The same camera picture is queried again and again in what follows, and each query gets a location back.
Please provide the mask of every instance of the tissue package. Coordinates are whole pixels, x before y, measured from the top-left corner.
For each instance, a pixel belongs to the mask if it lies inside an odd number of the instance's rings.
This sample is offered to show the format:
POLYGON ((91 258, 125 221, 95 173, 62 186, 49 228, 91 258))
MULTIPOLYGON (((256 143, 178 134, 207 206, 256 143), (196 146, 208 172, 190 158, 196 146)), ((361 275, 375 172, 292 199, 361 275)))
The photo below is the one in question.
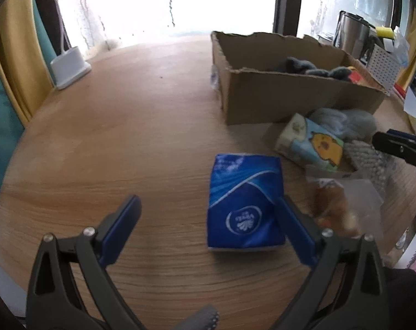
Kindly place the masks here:
POLYGON ((295 114, 282 131, 275 151, 300 166, 315 165, 336 171, 343 155, 344 142, 322 126, 295 114))
POLYGON ((274 215, 283 195, 278 157, 219 154, 211 174, 208 247, 258 249, 284 243, 274 215))

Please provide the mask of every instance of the cartoon bear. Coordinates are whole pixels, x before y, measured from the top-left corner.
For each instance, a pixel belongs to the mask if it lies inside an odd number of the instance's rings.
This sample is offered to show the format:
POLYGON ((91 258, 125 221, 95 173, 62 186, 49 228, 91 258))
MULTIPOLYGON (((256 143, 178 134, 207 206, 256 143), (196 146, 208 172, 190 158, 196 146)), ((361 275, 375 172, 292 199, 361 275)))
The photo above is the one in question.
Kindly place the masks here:
POLYGON ((312 132, 309 139, 314 150, 324 161, 330 162, 332 166, 338 166, 343 155, 343 148, 330 135, 312 132))

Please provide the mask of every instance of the white perforated board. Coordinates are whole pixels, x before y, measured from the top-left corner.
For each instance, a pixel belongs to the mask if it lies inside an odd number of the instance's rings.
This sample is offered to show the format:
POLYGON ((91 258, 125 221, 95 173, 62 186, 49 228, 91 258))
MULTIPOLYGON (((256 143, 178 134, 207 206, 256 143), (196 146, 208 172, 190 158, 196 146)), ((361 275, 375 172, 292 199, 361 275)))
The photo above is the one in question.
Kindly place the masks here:
POLYGON ((393 55, 375 45, 367 69, 379 84, 390 91, 396 83, 401 66, 393 55))

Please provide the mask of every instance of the white plastic device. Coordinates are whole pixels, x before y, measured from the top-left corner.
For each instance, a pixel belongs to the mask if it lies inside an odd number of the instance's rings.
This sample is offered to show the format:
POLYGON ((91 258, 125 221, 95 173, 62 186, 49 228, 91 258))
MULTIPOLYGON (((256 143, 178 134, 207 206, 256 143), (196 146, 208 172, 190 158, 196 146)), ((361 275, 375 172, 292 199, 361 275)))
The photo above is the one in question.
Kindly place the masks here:
POLYGON ((65 51, 62 15, 58 0, 54 1, 59 16, 61 54, 51 61, 51 69, 56 78, 57 88, 64 89, 87 74, 91 70, 91 65, 84 60, 78 47, 65 51))

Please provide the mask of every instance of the wooden tabletop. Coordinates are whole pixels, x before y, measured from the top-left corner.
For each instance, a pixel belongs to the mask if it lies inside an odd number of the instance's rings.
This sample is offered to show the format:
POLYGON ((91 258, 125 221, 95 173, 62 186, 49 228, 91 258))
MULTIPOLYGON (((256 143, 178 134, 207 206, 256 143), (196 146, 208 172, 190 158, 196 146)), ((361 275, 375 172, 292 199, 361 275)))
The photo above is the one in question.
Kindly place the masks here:
MULTIPOLYGON (((226 126, 211 90, 208 36, 115 50, 50 95, 16 148, 0 194, 0 265, 24 289, 42 235, 77 235, 128 194, 143 214, 117 263, 108 267, 148 329, 170 329, 207 303, 220 328, 267 329, 307 269, 289 245, 254 253, 209 252, 206 210, 217 153, 274 155, 269 124, 226 126)), ((382 130, 409 131, 402 105, 385 100, 382 130)), ((284 187, 302 211, 304 172, 282 158, 284 187)), ((415 168, 398 161, 382 207, 389 251, 416 213, 415 168)), ((92 314, 78 267, 75 277, 92 314)))

